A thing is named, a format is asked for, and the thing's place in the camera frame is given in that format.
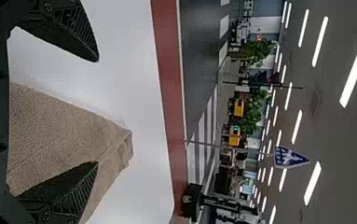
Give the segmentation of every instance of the street pole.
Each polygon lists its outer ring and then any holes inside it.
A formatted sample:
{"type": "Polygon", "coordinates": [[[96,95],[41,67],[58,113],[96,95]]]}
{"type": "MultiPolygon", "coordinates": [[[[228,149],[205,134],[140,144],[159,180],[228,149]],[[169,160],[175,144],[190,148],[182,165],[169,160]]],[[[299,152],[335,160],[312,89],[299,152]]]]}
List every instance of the street pole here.
{"type": "Polygon", "coordinates": [[[255,82],[255,83],[240,83],[240,82],[231,82],[231,81],[224,81],[223,83],[225,84],[234,84],[234,85],[238,85],[238,86],[249,86],[249,87],[270,87],[271,85],[273,85],[274,87],[280,87],[280,88],[286,88],[286,89],[298,89],[298,90],[303,90],[305,89],[305,87],[298,87],[298,86],[284,86],[282,85],[282,83],[264,83],[264,82],[255,82]]]}
{"type": "Polygon", "coordinates": [[[210,143],[203,143],[203,142],[198,142],[198,141],[190,141],[190,140],[185,140],[184,139],[184,142],[186,143],[193,143],[193,144],[199,144],[199,145],[203,145],[203,146],[206,146],[206,147],[219,147],[219,148],[224,148],[224,149],[230,149],[230,150],[238,150],[239,152],[242,152],[242,153],[246,153],[246,152],[249,152],[250,150],[251,151],[255,151],[257,154],[265,154],[265,156],[269,156],[269,155],[272,155],[272,154],[267,154],[267,153],[262,153],[261,150],[256,150],[256,149],[248,149],[248,148],[242,148],[242,147],[230,147],[230,146],[218,146],[218,145],[214,145],[214,144],[210,144],[210,143]]]}

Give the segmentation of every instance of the blue road sign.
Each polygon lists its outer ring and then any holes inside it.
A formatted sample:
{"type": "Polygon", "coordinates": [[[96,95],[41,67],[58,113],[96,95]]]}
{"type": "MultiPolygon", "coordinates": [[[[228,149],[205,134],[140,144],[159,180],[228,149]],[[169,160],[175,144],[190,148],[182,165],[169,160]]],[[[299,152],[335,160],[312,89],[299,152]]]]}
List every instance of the blue road sign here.
{"type": "Polygon", "coordinates": [[[309,158],[286,147],[276,147],[274,166],[280,169],[291,169],[309,164],[309,158]]]}

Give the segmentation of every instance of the zebra crossing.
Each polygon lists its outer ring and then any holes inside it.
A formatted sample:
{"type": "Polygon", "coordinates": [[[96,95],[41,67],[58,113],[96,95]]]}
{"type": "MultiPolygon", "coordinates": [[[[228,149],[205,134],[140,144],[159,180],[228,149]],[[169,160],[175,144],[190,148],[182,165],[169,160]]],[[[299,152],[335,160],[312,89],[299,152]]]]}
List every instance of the zebra crossing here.
{"type": "MultiPolygon", "coordinates": [[[[191,136],[191,141],[214,144],[216,138],[217,86],[210,97],[207,107],[199,120],[198,128],[191,136]]],[[[208,188],[214,167],[215,150],[212,147],[189,143],[186,145],[188,182],[208,188]]]]}

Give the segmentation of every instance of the red sidewalk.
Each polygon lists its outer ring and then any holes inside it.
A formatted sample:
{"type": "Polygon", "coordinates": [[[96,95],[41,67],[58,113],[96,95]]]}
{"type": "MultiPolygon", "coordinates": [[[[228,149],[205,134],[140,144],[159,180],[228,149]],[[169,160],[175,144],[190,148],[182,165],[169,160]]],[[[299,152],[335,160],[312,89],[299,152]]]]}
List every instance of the red sidewalk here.
{"type": "Polygon", "coordinates": [[[181,67],[176,0],[151,0],[158,73],[172,172],[175,223],[187,223],[179,217],[181,198],[187,186],[186,151],[181,67]]]}

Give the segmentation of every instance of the white lane marking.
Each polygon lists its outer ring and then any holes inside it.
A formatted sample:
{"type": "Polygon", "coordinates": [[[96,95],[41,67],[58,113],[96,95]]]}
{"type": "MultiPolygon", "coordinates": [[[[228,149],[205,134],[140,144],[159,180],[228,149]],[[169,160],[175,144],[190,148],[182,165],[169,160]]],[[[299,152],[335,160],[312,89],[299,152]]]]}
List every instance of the white lane marking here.
{"type": "Polygon", "coordinates": [[[222,65],[225,57],[227,56],[227,42],[225,42],[224,46],[219,50],[219,67],[222,65]]]}
{"type": "Polygon", "coordinates": [[[216,114],[218,104],[218,86],[213,90],[213,141],[216,142],[216,114]]]}
{"type": "Polygon", "coordinates": [[[273,91],[273,84],[270,85],[270,89],[268,90],[268,93],[271,93],[273,91]]]}
{"type": "Polygon", "coordinates": [[[254,189],[254,199],[256,199],[257,188],[254,189]]]}
{"type": "Polygon", "coordinates": [[[274,112],[273,127],[276,126],[277,116],[278,116],[278,106],[276,105],[276,110],[274,112]]]}
{"type": "MultiPolygon", "coordinates": [[[[193,134],[191,141],[195,141],[195,135],[193,134]]],[[[188,182],[196,184],[196,156],[195,156],[195,144],[190,143],[186,148],[187,156],[187,175],[188,182]]]]}
{"type": "Polygon", "coordinates": [[[289,3],[289,5],[288,5],[288,13],[286,14],[285,29],[288,29],[289,20],[291,19],[291,9],[292,9],[292,3],[289,3]]]}
{"type": "Polygon", "coordinates": [[[278,132],[276,147],[280,146],[281,136],[282,136],[282,130],[280,129],[280,131],[278,132]]]}
{"type": "Polygon", "coordinates": [[[296,124],[295,124],[295,128],[294,128],[294,133],[292,134],[292,144],[295,144],[296,138],[297,138],[297,132],[299,131],[299,127],[300,127],[300,122],[303,116],[303,112],[302,110],[299,110],[299,113],[297,114],[297,119],[296,119],[296,124]]]}
{"type": "Polygon", "coordinates": [[[274,167],[271,166],[270,173],[268,174],[268,186],[271,185],[271,180],[273,179],[274,167]]]}
{"type": "Polygon", "coordinates": [[[285,3],[283,4],[283,12],[282,12],[282,20],[281,23],[285,22],[285,13],[286,13],[286,6],[288,5],[288,2],[285,1],[285,3]]]}
{"type": "Polygon", "coordinates": [[[262,160],[265,158],[265,152],[266,152],[266,145],[263,146],[262,160]]]}
{"type": "Polygon", "coordinates": [[[266,136],[268,136],[268,130],[270,129],[270,119],[268,120],[268,127],[266,128],[266,136]]]}
{"type": "Polygon", "coordinates": [[[286,64],[283,65],[283,69],[282,69],[282,76],[281,76],[282,84],[283,84],[283,81],[285,80],[285,73],[286,73],[286,64]]]}
{"type": "Polygon", "coordinates": [[[275,99],[276,99],[276,90],[273,91],[273,96],[272,96],[272,98],[271,98],[271,107],[274,106],[274,101],[275,101],[275,99]]]}
{"type": "Polygon", "coordinates": [[[262,192],[259,190],[259,195],[257,195],[257,205],[260,203],[260,198],[262,197],[262,192]]]}
{"type": "Polygon", "coordinates": [[[261,174],[262,174],[262,168],[259,168],[259,171],[257,172],[257,180],[260,180],[261,174]]]}
{"type": "Polygon", "coordinates": [[[279,52],[280,52],[280,44],[277,45],[276,59],[275,59],[275,62],[274,62],[274,63],[276,63],[276,62],[278,61],[278,54],[279,54],[279,52]]]}
{"type": "Polygon", "coordinates": [[[282,175],[281,175],[281,179],[280,179],[280,185],[279,185],[279,187],[278,187],[278,190],[279,190],[280,192],[282,192],[283,184],[285,183],[286,172],[287,172],[287,169],[283,169],[282,175]]]}
{"type": "Polygon", "coordinates": [[[289,89],[288,89],[288,93],[286,94],[286,100],[285,100],[285,111],[288,110],[288,105],[289,105],[289,101],[291,100],[291,92],[292,92],[292,87],[294,86],[294,83],[290,82],[289,83],[289,89]]]}
{"type": "Polygon", "coordinates": [[[278,61],[277,72],[280,72],[281,70],[281,63],[282,63],[282,53],[280,53],[280,60],[278,61]]]}
{"type": "Polygon", "coordinates": [[[266,119],[268,118],[268,111],[270,110],[270,105],[268,105],[268,108],[266,109],[266,119]]]}
{"type": "Polygon", "coordinates": [[[327,23],[329,21],[328,17],[323,18],[323,25],[321,26],[320,35],[318,36],[317,46],[315,47],[314,56],[312,57],[312,66],[317,65],[318,57],[320,56],[321,46],[323,45],[323,37],[325,35],[327,23]]]}
{"type": "Polygon", "coordinates": [[[270,154],[271,150],[271,139],[268,140],[268,154],[270,154]]]}
{"type": "Polygon", "coordinates": [[[353,88],[355,87],[357,81],[357,55],[355,61],[350,70],[349,78],[347,79],[346,85],[340,97],[340,104],[345,108],[349,102],[350,96],[352,94],[353,88]]]}
{"type": "Polygon", "coordinates": [[[309,180],[309,185],[307,186],[306,193],[304,194],[304,204],[309,205],[309,200],[311,199],[312,193],[314,192],[315,186],[320,178],[321,171],[323,168],[319,161],[315,164],[314,171],[312,172],[311,179],[309,180]]]}
{"type": "Polygon", "coordinates": [[[266,171],[267,171],[266,167],[265,167],[265,168],[263,168],[262,183],[263,183],[263,182],[265,182],[266,171]]]}
{"type": "Polygon", "coordinates": [[[274,218],[277,213],[277,207],[276,205],[273,206],[273,210],[271,211],[271,216],[270,216],[270,222],[268,224],[273,224],[274,223],[274,218]]]}
{"type": "Polygon", "coordinates": [[[301,48],[303,44],[303,38],[304,38],[304,33],[306,32],[306,27],[307,27],[307,20],[309,19],[309,10],[306,9],[306,12],[304,14],[304,19],[303,19],[303,24],[302,24],[302,29],[300,32],[300,37],[299,37],[299,43],[298,46],[301,48]]]}
{"type": "MultiPolygon", "coordinates": [[[[204,113],[201,115],[201,119],[199,121],[199,141],[205,142],[205,135],[204,135],[204,113]]],[[[204,157],[204,145],[199,145],[199,181],[200,184],[204,178],[204,164],[205,164],[205,157],[204,157]]]]}
{"type": "Polygon", "coordinates": [[[263,133],[262,133],[262,142],[263,142],[263,140],[265,139],[265,132],[266,132],[266,130],[265,130],[265,129],[263,129],[263,133]]]}
{"type": "Polygon", "coordinates": [[[268,202],[268,196],[265,196],[263,198],[263,204],[262,204],[262,213],[265,212],[265,209],[266,209],[266,203],[268,202]]]}
{"type": "Polygon", "coordinates": [[[222,38],[228,30],[228,15],[219,22],[219,38],[222,38]]]}
{"type": "MultiPolygon", "coordinates": [[[[213,133],[211,130],[213,125],[213,98],[211,97],[207,104],[207,143],[212,144],[213,133]]],[[[211,157],[211,147],[207,147],[207,160],[206,164],[210,161],[211,157]]]]}

